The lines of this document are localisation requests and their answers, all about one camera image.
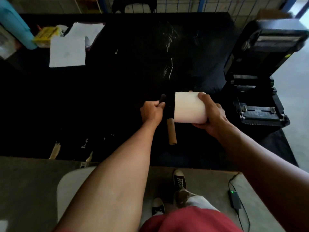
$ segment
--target yellow package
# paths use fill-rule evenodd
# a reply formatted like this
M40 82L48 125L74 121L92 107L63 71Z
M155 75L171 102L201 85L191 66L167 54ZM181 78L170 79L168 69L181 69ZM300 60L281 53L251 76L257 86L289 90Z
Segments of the yellow package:
M50 48L50 40L53 36L63 36L59 27L44 27L33 39L40 48Z

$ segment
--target table top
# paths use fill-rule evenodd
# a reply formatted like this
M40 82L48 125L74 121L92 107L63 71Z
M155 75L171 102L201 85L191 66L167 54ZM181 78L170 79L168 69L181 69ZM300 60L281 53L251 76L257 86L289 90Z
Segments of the table top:
M141 126L144 101L189 90L215 98L239 34L228 13L21 16L34 34L36 24L106 23L86 52L86 66L49 68L49 49L39 48L22 49L8 59L22 76L6 78L14 91L4 112L7 146L19 153L15 156L34 158L48 158L60 142L57 159L85 161L93 151L92 161L99 162ZM165 73L171 61L172 72ZM237 170L205 131L191 124L175 127L175 146L168 144L166 122L157 128L151 165ZM297 165L282 130L258 142ZM22 152L29 143L29 152Z

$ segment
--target black chair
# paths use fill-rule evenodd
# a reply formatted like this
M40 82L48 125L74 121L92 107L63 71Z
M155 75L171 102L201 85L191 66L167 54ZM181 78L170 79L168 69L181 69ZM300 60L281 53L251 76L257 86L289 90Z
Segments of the black chair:
M122 14L125 13L125 7L127 5L132 4L147 4L149 5L150 12L155 13L157 12L157 0L114 0L112 5L112 11L113 13L116 13L116 11L120 11Z

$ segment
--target blue water bottle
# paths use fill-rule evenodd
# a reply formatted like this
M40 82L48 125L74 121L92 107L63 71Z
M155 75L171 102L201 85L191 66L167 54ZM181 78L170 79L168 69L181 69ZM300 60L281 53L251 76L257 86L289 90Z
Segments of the blue water bottle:
M0 23L13 34L27 49L35 49L34 36L25 21L7 0L0 0Z

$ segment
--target shoe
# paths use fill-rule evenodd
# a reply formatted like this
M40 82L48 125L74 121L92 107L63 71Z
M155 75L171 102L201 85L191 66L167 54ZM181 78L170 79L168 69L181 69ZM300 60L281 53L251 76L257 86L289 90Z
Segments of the shoe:
M184 174L181 170L176 169L174 171L173 180L174 180L175 191L186 189L186 179L184 178Z
M165 214L165 208L164 208L164 204L163 204L163 201L162 199L160 198L155 198L153 201L152 201L152 215L155 215L157 214L157 212L161 212L161 214Z

